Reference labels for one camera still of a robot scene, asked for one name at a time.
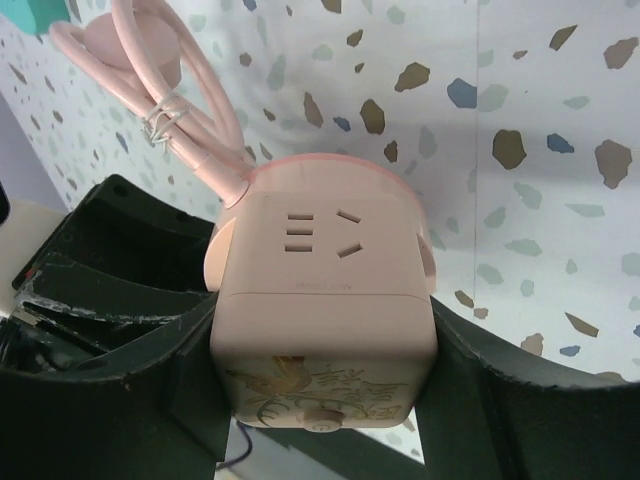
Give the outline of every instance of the brown spot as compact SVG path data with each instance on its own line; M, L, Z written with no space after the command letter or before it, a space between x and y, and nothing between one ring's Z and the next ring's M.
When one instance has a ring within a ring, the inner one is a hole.
M53 93L56 93L56 89L53 87L53 85L51 84L51 80L49 80L49 77L47 77L46 75L44 76L44 83L47 84L49 90L51 90Z
M309 92L304 94L304 116L307 118L307 122L318 128L322 127L324 123L320 109Z
M606 378L607 380L613 380L617 383L628 383L618 372L600 372L596 373L596 377Z
M633 161L631 150L613 140L605 140L596 147L595 152L604 184L611 190L618 188L620 182L629 174L629 166Z
M73 16L78 19L79 22L82 21L80 18L80 10L78 9L78 0L69 0L69 10L73 13Z
M395 91L404 92L405 90L411 90L412 88L424 85L429 81L430 73L431 70L418 62L413 62L412 64L407 65L404 72L398 76Z
M555 51L560 50L560 47L564 45L564 43L569 40L569 37L575 32L577 25L572 25L571 27L565 27L558 30L553 34L553 38L549 42L549 48L553 48Z
M489 309L487 308L474 308L473 316L477 319L484 320L489 315Z
M242 55L240 55L240 65L242 65L243 67L248 67L249 65L251 65L252 61L253 59L251 58L251 55L249 55L247 52L244 52Z
M9 64L9 68L11 68L11 70L13 71L13 74L16 76L16 78L18 80L20 80L25 85L27 84L27 79L24 78L24 75L22 74L22 72L20 70L18 70L16 67L14 67L11 64Z
M571 322L571 325L573 326L573 328L575 328L580 333L584 333L585 335L588 335L594 338L598 336L598 333L600 332L600 330L594 327L593 325L589 325L584 320L576 317L575 315L571 315L570 313L564 312L564 314L567 316L567 318Z
M360 116L362 117L367 132L382 135L386 126L384 111L374 100L369 99L362 104Z
M384 156L387 157L391 163L398 161L398 142L395 140L384 147Z
M513 170L527 156L522 135L517 130L500 130L493 138L493 157L507 170Z
M638 37L633 37L620 40L607 48L604 51L604 61L607 63L607 68L619 70L624 67L639 43Z
M404 423L403 423L402 425L404 425L404 427L405 427L407 430L409 430L411 433L413 433L413 432L415 432L415 431L416 431L416 426L415 426L415 425L413 424L413 422L412 422L410 419L408 419L408 418L404 421Z
M473 298L471 298L469 295L464 293L462 290L458 290L456 293L454 293L454 295L462 305L464 305L467 308L473 308L473 305L474 305Z
M267 120L269 120L270 122L273 122L276 119L276 116L266 108L262 111L264 112L264 116L267 117Z
M533 335L528 336L524 339L524 341L520 344L523 350L526 350L529 353L533 353L534 355L542 355L542 350L544 346L542 345L542 341L544 337L539 333L535 333Z
M333 13L342 13L342 0L322 0L324 8Z
M264 155L264 158L266 158L267 160L273 159L273 155L271 155L271 152L267 150L267 147L262 144L260 144L260 151L262 152L262 155Z
M347 45L350 47L357 47L362 40L362 34L364 33L363 29L360 29L356 32L353 32L351 35L347 37Z
M255 161L256 161L256 154L255 154L255 152L253 151L253 148L251 148L250 146L248 146L248 145L247 145L246 147L244 147L244 149L247 151L247 153L249 154L249 156L250 156L251 158L253 158L253 161L255 162Z

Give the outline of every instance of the blue spot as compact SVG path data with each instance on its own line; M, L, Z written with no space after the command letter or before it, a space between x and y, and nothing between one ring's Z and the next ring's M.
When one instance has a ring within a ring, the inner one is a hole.
M253 12L256 9L256 0L242 0L244 6L247 7L247 10Z
M478 88L461 78L451 82L447 87L447 95L458 108L476 108L478 104Z
M124 148L124 151L129 153L129 147L127 146L127 141L124 139L124 137L120 134L120 132L116 132L116 138L118 139L118 141L120 142L120 145L122 145L122 148Z
M347 120L346 118L333 117L333 121L336 122L336 125L338 125L345 132L351 131L351 125L349 124L349 120Z
M552 152L559 153L573 153L576 151L569 142L557 133L547 135L547 147L549 147L549 150Z
M580 347L578 345L574 345L573 347L564 347L560 349L560 353L566 355L567 357L575 357L580 351Z

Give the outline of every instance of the terrazzo tablecloth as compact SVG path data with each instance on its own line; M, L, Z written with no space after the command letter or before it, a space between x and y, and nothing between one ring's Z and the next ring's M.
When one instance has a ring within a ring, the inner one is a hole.
M172 0L259 163L348 152L423 201L437 297L550 360L640 379L640 0ZM86 24L105 0L72 0ZM112 173L218 199L46 36L0 20L0 90L67 204ZM192 77L179 86L204 106ZM367 431L421 461L412 416Z

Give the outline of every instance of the teal object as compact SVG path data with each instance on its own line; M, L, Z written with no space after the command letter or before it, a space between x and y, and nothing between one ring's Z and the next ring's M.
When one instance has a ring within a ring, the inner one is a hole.
M47 33L53 22L70 20L64 0L0 0L0 12L29 35Z

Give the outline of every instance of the socket slot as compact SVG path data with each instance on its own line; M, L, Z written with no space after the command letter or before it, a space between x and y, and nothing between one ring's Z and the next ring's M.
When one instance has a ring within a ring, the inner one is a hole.
M295 253L309 253L313 252L313 247L311 245L285 245L284 251Z
M351 213L347 213L343 210L338 210L338 213L336 213L336 215L344 218L345 220L349 220L350 222L353 222L353 223L360 223L360 220L362 220L361 218L356 217L355 215L352 215Z
M304 214L304 213L289 213L287 215L287 218L289 220L309 221L309 220L313 220L313 215L312 214Z
M362 245L357 243L348 248L343 248L342 250L338 250L338 256L340 258L345 258L345 257L348 257L349 255L353 255L354 253L359 252L360 250L362 250Z
M313 230L310 228L287 228L287 235L310 236L310 235L313 235Z

